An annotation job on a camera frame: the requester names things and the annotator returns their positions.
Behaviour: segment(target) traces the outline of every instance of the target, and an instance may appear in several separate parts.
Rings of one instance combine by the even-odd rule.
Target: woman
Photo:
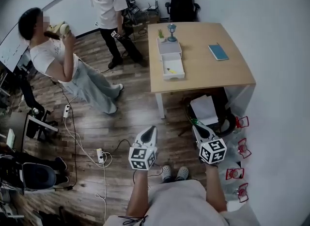
[[[101,112],[117,111],[113,99],[123,89],[122,84],[111,85],[103,75],[85,64],[73,53],[76,39],[71,31],[61,40],[48,32],[49,20],[39,8],[26,11],[18,21],[20,35],[29,41],[34,67],[53,77],[74,96],[81,97]]]

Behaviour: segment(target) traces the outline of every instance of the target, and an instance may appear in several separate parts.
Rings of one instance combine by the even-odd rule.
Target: white cable
[[[84,150],[83,148],[83,145],[82,145],[82,140],[81,140],[81,136],[75,132],[75,134],[79,137],[79,141],[71,134],[71,133],[74,133],[73,131],[70,131],[67,127],[67,124],[66,124],[66,118],[63,119],[63,122],[64,122],[64,126],[66,127],[66,130],[68,131],[68,133],[71,135],[71,137],[73,137],[73,139],[75,139],[76,143],[80,146],[80,148],[82,149],[82,151],[84,152],[84,154],[94,163],[96,164],[98,167],[100,168],[103,168],[103,172],[104,172],[104,179],[105,179],[105,196],[102,197],[100,196],[98,193],[95,194],[95,197],[96,198],[100,198],[104,201],[105,203],[105,223],[106,223],[106,215],[107,215],[107,202],[106,202],[106,198],[107,198],[107,181],[106,181],[106,167],[110,166],[110,164],[112,163],[113,161],[113,157],[110,153],[108,152],[104,152],[102,151],[102,154],[104,154],[104,157],[103,157],[103,163],[102,164],[98,164],[96,163],[92,157]],[[111,161],[109,162],[108,165],[105,165],[105,163],[107,162],[107,159],[108,159],[108,156],[107,155],[110,155],[111,156]]]
[[[71,101],[69,102],[69,103],[67,103],[67,105],[70,105],[71,106],[71,102],[74,100],[74,99],[76,99],[77,98],[77,96],[75,96],[73,99],[71,99]]]
[[[17,111],[19,111],[19,107],[20,107],[20,104],[21,104],[22,102],[23,102],[23,100],[21,100],[21,101],[20,101],[20,103],[18,104],[18,108],[17,108]]]

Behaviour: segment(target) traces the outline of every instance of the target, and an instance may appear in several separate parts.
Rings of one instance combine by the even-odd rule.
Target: slipper
[[[188,175],[189,175],[189,170],[186,166],[182,166],[180,169],[179,169],[179,172],[178,172],[178,175],[176,177],[176,181],[181,181],[181,180],[187,180],[188,178]]]
[[[171,178],[171,177],[172,177],[171,167],[169,165],[164,165],[161,178],[163,179],[163,181],[165,181],[166,179]]]

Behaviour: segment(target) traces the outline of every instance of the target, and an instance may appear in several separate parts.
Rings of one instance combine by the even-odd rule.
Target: table leg
[[[50,129],[52,131],[55,131],[55,132],[58,132],[58,128],[55,128],[55,127],[53,127],[51,125],[48,125],[48,124],[46,124],[46,123],[44,123],[44,122],[34,118],[33,116],[28,115],[28,118],[29,118],[29,120],[31,120],[31,121],[33,121],[33,122],[35,122],[35,123],[37,123],[37,124],[39,124],[39,125],[41,125],[41,126],[43,126],[45,128],[48,128],[48,129]]]
[[[232,96],[232,97],[228,100],[227,104],[225,105],[225,109],[227,110],[229,107],[231,107],[231,105],[232,105],[238,98],[240,98],[241,95],[242,95],[249,87],[250,87],[250,85],[246,85],[245,87],[243,87],[243,89],[242,89],[239,93],[237,93],[237,94],[235,94],[234,96]]]
[[[0,92],[3,92],[3,93],[6,94],[8,97],[11,96],[8,92],[4,91],[2,88],[0,88]]]
[[[163,98],[161,96],[161,93],[155,93],[157,105],[158,105],[158,110],[159,110],[159,115],[160,118],[165,118],[165,113],[164,113],[164,105],[163,105]]]

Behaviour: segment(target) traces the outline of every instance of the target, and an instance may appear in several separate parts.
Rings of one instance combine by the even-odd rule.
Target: power strip
[[[68,118],[70,110],[71,110],[70,105],[66,105],[66,107],[64,108],[64,112],[63,112],[63,117],[64,118]]]
[[[100,164],[103,164],[103,154],[102,154],[102,149],[101,148],[97,149],[97,156],[98,156],[98,162]]]

